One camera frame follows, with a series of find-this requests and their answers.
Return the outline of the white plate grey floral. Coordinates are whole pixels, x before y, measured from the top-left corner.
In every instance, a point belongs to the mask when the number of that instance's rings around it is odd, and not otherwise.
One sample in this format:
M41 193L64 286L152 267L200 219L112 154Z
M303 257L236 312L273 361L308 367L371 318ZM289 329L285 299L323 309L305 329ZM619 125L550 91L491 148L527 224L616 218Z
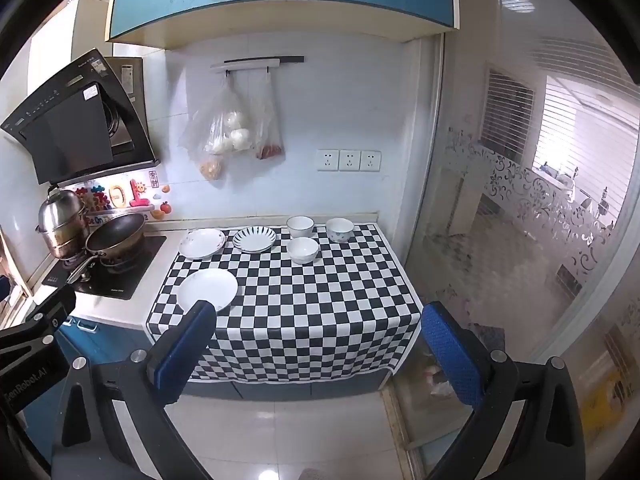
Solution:
M179 286L178 305L184 312L188 312L194 304L204 300L219 312L232 304L238 289L238 281L227 270L199 270L188 276Z

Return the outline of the white plate floral rim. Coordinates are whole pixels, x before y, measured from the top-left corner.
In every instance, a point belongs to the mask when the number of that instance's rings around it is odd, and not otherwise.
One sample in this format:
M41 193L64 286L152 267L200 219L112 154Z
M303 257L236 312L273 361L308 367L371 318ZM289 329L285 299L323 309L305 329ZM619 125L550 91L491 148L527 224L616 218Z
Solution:
M187 259L202 260L220 252L227 235L215 228L190 231L179 245L179 254Z

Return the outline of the white plate black striped rim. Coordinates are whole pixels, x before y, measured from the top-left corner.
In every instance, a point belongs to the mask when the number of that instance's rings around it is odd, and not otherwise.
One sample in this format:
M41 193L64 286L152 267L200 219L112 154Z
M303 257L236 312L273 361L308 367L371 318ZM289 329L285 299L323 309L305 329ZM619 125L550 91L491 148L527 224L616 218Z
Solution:
M270 249L277 239L276 232L266 226L248 226L232 238L233 247L244 254L260 254Z

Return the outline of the plain white bowl front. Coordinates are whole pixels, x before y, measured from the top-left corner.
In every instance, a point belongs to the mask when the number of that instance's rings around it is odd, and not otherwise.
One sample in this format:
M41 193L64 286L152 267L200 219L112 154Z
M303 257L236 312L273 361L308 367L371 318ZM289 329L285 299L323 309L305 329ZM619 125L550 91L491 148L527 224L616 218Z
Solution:
M291 260L301 266L312 263L318 256L319 250L319 244L310 237L293 238L286 245L286 251Z

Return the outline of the white bowl blue pattern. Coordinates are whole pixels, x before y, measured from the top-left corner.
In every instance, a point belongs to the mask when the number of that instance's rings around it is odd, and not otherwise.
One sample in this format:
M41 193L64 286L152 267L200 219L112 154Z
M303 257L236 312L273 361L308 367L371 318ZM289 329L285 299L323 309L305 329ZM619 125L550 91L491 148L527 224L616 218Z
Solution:
M326 222L326 236L332 243L348 243L354 236L354 224L346 218L332 218Z

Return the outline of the blue lower cabinet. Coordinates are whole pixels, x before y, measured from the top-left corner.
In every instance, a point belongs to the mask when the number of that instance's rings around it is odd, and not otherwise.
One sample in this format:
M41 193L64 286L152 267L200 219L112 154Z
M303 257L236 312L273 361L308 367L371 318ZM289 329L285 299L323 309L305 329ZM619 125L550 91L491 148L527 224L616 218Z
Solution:
M151 343L143 330L90 322L70 316L55 333L68 362L84 356L90 364L119 362L134 350L149 350ZM61 380L24 409L26 434L37 450L51 461L58 404L64 390Z

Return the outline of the black induction cooktop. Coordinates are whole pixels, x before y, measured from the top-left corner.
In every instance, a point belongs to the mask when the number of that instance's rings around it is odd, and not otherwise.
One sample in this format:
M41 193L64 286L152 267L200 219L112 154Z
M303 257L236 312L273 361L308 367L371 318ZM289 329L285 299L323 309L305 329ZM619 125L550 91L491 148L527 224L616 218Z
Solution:
M73 282L73 289L93 296L129 300L166 240L163 235L146 236L124 260L111 263L93 260L81 278Z

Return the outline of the glass sliding door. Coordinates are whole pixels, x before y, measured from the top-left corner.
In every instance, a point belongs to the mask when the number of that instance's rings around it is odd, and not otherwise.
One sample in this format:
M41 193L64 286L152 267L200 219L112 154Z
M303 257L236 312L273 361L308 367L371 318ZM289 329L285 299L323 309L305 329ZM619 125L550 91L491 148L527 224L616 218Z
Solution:
M570 0L460 0L407 269L489 348L559 356L587 474L639 423L639 88Z

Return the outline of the stainless steel steamer pot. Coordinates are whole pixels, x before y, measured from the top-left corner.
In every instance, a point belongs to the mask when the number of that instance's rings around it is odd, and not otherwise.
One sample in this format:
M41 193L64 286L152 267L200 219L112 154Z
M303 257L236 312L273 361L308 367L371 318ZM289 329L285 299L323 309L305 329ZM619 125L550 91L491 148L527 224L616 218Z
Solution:
M39 207L35 230L54 258L76 257L84 251L89 236L84 202L72 191L50 186Z

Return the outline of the plastic bag with red food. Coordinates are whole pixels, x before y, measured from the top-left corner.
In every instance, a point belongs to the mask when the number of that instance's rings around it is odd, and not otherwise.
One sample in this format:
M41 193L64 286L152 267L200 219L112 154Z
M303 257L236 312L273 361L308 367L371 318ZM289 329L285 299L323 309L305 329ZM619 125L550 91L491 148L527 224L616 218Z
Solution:
M255 122L254 155L265 160L284 153L270 69L265 70Z

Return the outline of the plastic bag with buns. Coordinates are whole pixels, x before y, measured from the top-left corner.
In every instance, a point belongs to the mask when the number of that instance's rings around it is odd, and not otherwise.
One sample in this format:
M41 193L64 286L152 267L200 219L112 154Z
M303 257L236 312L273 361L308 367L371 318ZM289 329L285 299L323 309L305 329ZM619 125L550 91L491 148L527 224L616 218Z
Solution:
M190 117L179 145L200 175L219 180L228 160L254 148L255 133L248 108L225 72L215 92Z

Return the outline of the black range hood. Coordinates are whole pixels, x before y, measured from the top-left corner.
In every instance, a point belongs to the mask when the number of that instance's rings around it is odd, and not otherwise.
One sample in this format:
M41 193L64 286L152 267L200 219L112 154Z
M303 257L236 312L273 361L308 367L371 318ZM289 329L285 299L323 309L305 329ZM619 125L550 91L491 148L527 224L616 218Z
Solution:
M39 183L109 176L160 162L134 103L96 49L44 82L1 128L32 156Z

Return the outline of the colourful wall stickers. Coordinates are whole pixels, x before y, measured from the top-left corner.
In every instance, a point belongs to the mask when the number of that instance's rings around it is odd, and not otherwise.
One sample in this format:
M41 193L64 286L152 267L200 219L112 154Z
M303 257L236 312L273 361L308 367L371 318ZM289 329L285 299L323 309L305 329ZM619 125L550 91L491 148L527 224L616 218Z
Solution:
M158 168L112 174L67 189L84 204L90 228L125 214L142 214L149 222L168 220L174 211L171 186Z

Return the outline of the triple wall power socket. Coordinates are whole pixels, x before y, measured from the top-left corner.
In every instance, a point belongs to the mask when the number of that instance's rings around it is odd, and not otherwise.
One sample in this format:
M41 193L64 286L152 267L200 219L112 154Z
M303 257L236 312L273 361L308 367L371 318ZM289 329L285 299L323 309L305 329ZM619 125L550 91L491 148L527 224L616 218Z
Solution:
M314 156L314 169L318 171L379 172L381 166L382 153L379 151L322 148Z

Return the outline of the wall hook rail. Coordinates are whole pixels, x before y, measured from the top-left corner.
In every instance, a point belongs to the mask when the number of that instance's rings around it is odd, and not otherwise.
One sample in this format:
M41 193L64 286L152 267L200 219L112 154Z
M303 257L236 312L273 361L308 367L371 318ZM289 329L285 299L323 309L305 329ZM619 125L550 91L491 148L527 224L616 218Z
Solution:
M269 72L283 65L303 64L303 62L305 62L303 55L256 56L256 58L237 58L236 60L224 61L210 66L209 69L216 74L242 72L243 70Z

